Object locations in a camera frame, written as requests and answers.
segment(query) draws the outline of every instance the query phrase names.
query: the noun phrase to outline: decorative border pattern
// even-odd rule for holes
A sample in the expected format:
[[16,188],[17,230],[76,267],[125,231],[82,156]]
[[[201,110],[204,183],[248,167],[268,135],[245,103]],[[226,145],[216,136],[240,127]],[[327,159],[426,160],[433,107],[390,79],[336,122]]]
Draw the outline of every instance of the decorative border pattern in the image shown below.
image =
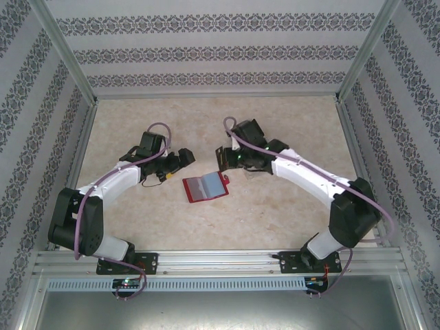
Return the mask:
[[[438,285],[435,283],[435,273],[430,269],[429,262],[426,261],[426,252],[423,249],[423,244],[419,240],[419,234],[415,229],[413,219],[408,211],[404,196],[402,195],[402,190],[399,187],[399,182],[395,177],[393,166],[388,158],[388,153],[384,148],[384,142],[380,137],[379,130],[377,129],[373,116],[371,115],[370,106],[358,80],[354,84],[351,92],[361,113],[364,127],[368,133],[368,139],[373,147],[377,164],[382,173],[382,179],[386,184],[386,191],[389,195],[395,216],[397,217],[400,226],[400,231],[407,244],[406,248],[410,252],[411,261],[414,263],[414,268],[417,271],[417,278],[421,283],[421,289],[425,294],[425,300],[430,306],[429,311],[433,316],[435,325],[440,327],[440,293],[438,291]],[[357,144],[361,150],[362,159],[366,166],[368,162],[362,152],[362,147],[355,130],[353,119],[351,118],[350,112],[347,112],[355,132]],[[367,166],[366,169],[369,181],[373,182]]]
[[432,43],[435,54],[440,56],[440,10],[432,0],[413,1],[405,0],[405,6],[411,12],[412,17],[418,22],[420,30]]
[[87,121],[88,114],[89,114],[89,109],[87,109],[84,120],[82,121],[82,124],[81,124],[80,133],[79,133],[78,139],[76,140],[76,143],[75,143],[75,149],[74,149],[75,151],[74,151],[74,154],[70,160],[69,168],[67,169],[66,180],[64,181],[64,187],[67,186],[67,182],[69,181],[69,178],[70,178],[70,173],[72,171],[72,167],[74,165],[74,161],[75,161],[75,157],[76,157],[76,151],[78,150],[78,146],[80,145],[81,137],[83,136],[83,129],[84,129],[85,122]]
[[30,5],[26,0],[10,0],[0,14],[0,58],[8,50],[15,34],[23,25],[30,13]]
[[436,195],[437,191],[433,188],[434,184],[428,176],[428,171],[425,170],[423,160],[420,159],[420,154],[413,142],[410,130],[406,128],[404,117],[400,113],[390,87],[374,56],[371,56],[365,63],[365,70],[370,76],[376,95],[388,118],[390,128],[400,146],[402,157],[406,162],[412,182],[415,184],[415,190],[419,194],[420,201],[423,202],[423,209],[428,213],[431,228],[437,233],[437,240],[440,240],[440,197]]
[[52,147],[48,165],[46,166],[41,185],[38,188],[38,193],[32,206],[32,211],[26,223],[26,229],[23,231],[23,237],[20,240],[20,248],[16,251],[17,256],[14,259],[13,268],[10,270],[11,275],[6,280],[6,289],[2,293],[0,309],[0,328],[2,329],[8,328],[8,323],[12,317],[12,312],[19,296],[19,290],[23,284],[23,277],[28,268],[29,258],[40,229],[40,223],[44,219],[47,200],[50,198],[50,193],[63,158],[65,146],[69,139],[69,134],[82,98],[79,88],[76,87],[70,98],[65,117]]
[[12,83],[9,94],[1,104],[0,109],[0,153],[8,142],[8,136],[15,126],[18,114],[21,112],[25,101],[28,99],[31,88],[34,86],[36,77],[49,54],[52,42],[45,30],[42,29],[38,34],[30,53],[26,56],[20,73],[16,75],[16,80]]
[[65,36],[242,31],[367,31],[373,13],[203,14],[57,19]]
[[384,30],[382,41],[393,58],[400,76],[404,79],[406,88],[414,103],[418,106],[421,117],[425,121],[426,127],[429,128],[429,133],[434,137],[437,150],[440,151],[439,101],[431,92],[431,87],[426,83],[424,75],[419,70],[419,66],[411,56],[408,47],[405,45],[393,22],[390,22]]
[[88,76],[92,87],[340,84],[345,72],[221,72],[207,74],[120,74]]
[[25,190],[25,185],[28,182],[28,177],[34,166],[36,155],[39,152],[68,75],[69,71],[64,62],[61,61],[60,64],[58,64],[54,77],[47,89],[46,96],[32,124],[31,131],[26,139],[26,144],[16,163],[17,167],[12,172],[12,178],[9,180],[10,184],[6,187],[3,198],[1,199],[0,248],[3,247],[3,240],[6,239],[8,235],[8,228],[10,227],[11,220],[15,216],[15,210],[19,207],[18,202]]
[[81,65],[188,61],[353,60],[357,46],[229,46],[76,50]]

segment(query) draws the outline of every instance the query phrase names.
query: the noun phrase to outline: beige floor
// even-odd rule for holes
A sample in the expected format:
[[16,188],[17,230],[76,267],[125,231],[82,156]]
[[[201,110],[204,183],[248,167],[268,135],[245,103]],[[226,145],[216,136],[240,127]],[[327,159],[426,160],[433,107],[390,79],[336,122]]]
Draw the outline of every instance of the beige floor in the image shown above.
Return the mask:
[[[234,250],[300,248],[324,230],[329,211],[301,188],[268,174],[250,179],[243,170],[229,170],[228,196],[188,203],[182,179],[217,171],[215,149],[230,143],[225,116],[256,118],[269,139],[282,140],[332,173],[355,177],[330,96],[100,101],[78,186],[112,168],[153,122],[171,127],[172,151],[186,147],[197,159],[161,186],[124,192],[104,212],[106,232],[137,250]],[[149,177],[146,184],[155,182]]]

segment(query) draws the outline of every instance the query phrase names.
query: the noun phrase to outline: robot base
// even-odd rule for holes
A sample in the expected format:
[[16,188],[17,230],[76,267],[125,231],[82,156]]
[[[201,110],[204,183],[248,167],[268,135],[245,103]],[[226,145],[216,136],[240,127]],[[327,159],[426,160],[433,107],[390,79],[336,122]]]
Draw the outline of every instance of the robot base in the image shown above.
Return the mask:
[[[142,268],[146,275],[156,275],[157,253],[136,253],[134,266]],[[99,260],[96,267],[97,275],[139,275],[139,272],[130,267],[124,267],[117,263]]]
[[325,267],[328,267],[328,273],[340,273],[342,271],[339,253],[333,252],[330,255],[316,263],[312,268],[308,268],[301,260],[301,251],[281,251],[272,255],[272,258],[280,261],[282,274],[310,274],[325,273]]

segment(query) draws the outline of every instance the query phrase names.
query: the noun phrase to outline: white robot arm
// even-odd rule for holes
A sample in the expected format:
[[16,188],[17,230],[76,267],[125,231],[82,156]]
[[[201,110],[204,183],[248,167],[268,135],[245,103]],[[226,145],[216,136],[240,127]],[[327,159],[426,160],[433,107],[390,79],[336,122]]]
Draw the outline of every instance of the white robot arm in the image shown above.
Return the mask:
[[119,159],[114,166],[114,174],[109,175],[99,186],[96,181],[77,190],[64,188],[58,194],[52,222],[49,227],[49,241],[65,248],[74,249],[76,217],[79,206],[90,188],[89,195],[82,210],[79,253],[85,256],[99,256],[115,261],[133,264],[135,258],[134,244],[105,234],[103,212],[125,190],[142,182],[148,175],[156,174],[161,182],[172,174],[195,161],[194,155],[187,148],[179,150],[179,155],[163,153],[150,162],[134,164],[158,154],[164,148],[163,135],[144,132],[140,145],[134,146]]
[[[234,126],[231,132],[248,144],[273,151],[277,156],[255,151],[240,144],[231,136],[232,148],[220,147],[216,150],[220,171],[229,168],[244,168],[248,171],[268,172],[297,184],[330,209],[329,227],[312,237],[301,249],[301,258],[307,267],[313,267],[314,264],[341,248],[354,248],[380,220],[379,212],[372,205],[316,172],[324,173],[333,182],[349,186],[373,200],[371,187],[362,178],[349,181],[338,177],[303,159],[295,150],[281,141],[268,142],[256,120],[241,122]],[[279,155],[290,156],[299,162],[293,162]]]

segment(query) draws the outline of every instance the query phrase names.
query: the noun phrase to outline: patterned wallpaper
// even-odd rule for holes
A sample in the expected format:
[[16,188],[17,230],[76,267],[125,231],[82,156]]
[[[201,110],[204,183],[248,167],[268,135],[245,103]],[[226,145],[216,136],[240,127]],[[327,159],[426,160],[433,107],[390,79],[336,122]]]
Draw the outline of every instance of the patterned wallpaper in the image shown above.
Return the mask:
[[334,93],[384,0],[47,1],[98,96]]
[[0,329],[14,322],[89,105],[26,0],[0,1]]
[[429,329],[440,328],[439,2],[399,4],[346,99]]

